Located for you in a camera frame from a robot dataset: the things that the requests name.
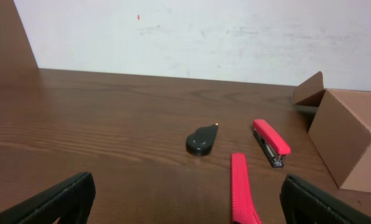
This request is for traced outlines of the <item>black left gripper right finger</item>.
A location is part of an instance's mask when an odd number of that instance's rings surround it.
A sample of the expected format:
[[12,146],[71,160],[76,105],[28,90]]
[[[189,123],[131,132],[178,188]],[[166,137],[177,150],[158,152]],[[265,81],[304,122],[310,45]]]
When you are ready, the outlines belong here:
[[371,224],[371,217],[289,174],[279,195],[287,224]]

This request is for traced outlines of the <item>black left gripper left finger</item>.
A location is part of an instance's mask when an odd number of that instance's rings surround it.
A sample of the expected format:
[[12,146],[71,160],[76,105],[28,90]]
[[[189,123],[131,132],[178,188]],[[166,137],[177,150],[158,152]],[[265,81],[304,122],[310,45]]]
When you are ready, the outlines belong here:
[[0,223],[87,222],[96,189],[90,172],[80,172],[27,200],[0,212]]

